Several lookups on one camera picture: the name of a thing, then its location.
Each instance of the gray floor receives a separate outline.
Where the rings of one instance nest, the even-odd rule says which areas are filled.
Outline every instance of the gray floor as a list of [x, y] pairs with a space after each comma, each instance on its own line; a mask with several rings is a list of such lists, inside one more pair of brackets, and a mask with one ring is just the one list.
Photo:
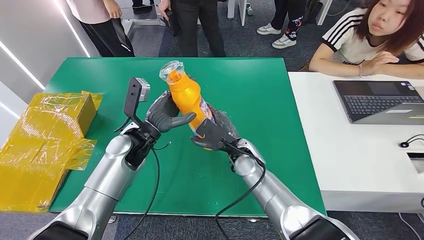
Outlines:
[[[118, 0], [121, 7], [130, 7], [131, 0]], [[225, 49], [230, 57], [283, 57], [289, 71], [295, 71], [310, 59], [320, 44], [320, 37], [332, 26], [339, 16], [327, 17], [324, 26], [307, 25], [299, 30], [298, 44], [294, 47], [278, 50], [271, 43], [278, 36], [260, 36], [256, 28], [265, 25], [273, 17], [272, 0], [249, 0], [254, 16], [246, 17], [245, 27], [241, 27], [240, 13], [236, 10], [233, 20], [226, 18], [227, 5], [219, 3], [219, 20], [225, 41]], [[361, 0], [353, 0], [350, 9], [357, 7]], [[346, 5], [345, 0], [334, 0], [330, 13], [337, 13]], [[130, 8], [122, 10], [124, 19], [153, 19], [156, 13], [134, 16]], [[135, 55], [138, 57], [175, 57], [178, 48], [175, 39], [161, 26], [139, 26], [130, 36]], [[198, 37], [199, 55], [210, 55], [209, 47], [202, 30]], [[414, 233], [399, 219], [397, 213], [372, 212], [329, 212], [329, 216], [341, 220], [363, 240], [415, 240]], [[416, 214], [404, 214], [424, 239], [424, 224]], [[53, 214], [0, 213], [0, 240], [23, 240], [33, 231], [42, 227]], [[115, 223], [109, 224], [103, 236], [104, 240], [122, 240], [128, 234], [140, 216], [122, 215]], [[231, 239], [234, 240], [276, 240], [278, 235], [268, 220], [255, 223], [245, 219], [220, 220]], [[189, 217], [147, 217], [142, 225], [130, 237], [131, 240], [220, 240], [224, 239], [211, 218]]]

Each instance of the bottle cap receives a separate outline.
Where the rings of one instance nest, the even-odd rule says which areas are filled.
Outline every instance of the bottle cap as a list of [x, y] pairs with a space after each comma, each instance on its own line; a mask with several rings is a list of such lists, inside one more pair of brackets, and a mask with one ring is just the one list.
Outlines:
[[160, 69], [159, 77], [168, 84], [174, 84], [184, 75], [184, 64], [180, 61], [168, 62]]

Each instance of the white wall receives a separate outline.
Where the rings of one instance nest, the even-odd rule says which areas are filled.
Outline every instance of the white wall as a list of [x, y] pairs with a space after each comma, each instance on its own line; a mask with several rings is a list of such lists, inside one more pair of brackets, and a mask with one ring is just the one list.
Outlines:
[[[0, 42], [44, 86], [67, 57], [87, 56], [58, 6], [88, 54], [98, 57], [96, 48], [72, 16], [65, 0], [0, 0]], [[26, 108], [25, 105], [22, 109], [24, 104], [42, 91], [1, 48], [0, 83], [3, 83], [0, 85], [0, 102], [18, 115]], [[16, 120], [0, 107], [0, 146]]]
[[[6, 105], [13, 113], [21, 116], [24, 110], [27, 108], [27, 104], [20, 99], [14, 92], [7, 88], [3, 83], [0, 82], [0, 105]], [[5, 108], [0, 106], [0, 148], [8, 138], [10, 131], [15, 126], [18, 118], [12, 113], [7, 111]]]

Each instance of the sneaker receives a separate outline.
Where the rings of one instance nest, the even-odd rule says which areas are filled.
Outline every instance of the sneaker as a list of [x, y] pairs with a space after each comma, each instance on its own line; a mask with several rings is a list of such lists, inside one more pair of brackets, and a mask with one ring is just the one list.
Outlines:
[[271, 23], [268, 23], [266, 26], [261, 26], [256, 30], [256, 32], [260, 35], [268, 35], [268, 34], [281, 34], [281, 30], [277, 30], [271, 26]]
[[288, 38], [285, 34], [280, 39], [272, 43], [272, 46], [276, 49], [285, 49], [294, 45], [296, 45], [296, 40], [290, 40], [290, 38]]

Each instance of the white t-shirt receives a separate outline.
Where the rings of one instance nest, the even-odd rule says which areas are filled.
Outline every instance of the white t-shirt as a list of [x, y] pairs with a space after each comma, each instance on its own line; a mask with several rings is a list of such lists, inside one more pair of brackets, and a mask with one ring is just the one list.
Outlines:
[[[357, 37], [357, 27], [366, 12], [366, 8], [356, 8], [348, 12], [322, 36], [322, 42], [334, 51], [331, 61], [359, 65], [365, 60], [372, 60], [381, 52], [380, 46], [372, 45], [367, 37]], [[412, 63], [424, 63], [424, 35], [405, 49], [404, 53]]]
[[101, 24], [109, 21], [103, 0], [66, 0], [72, 14], [85, 24]]

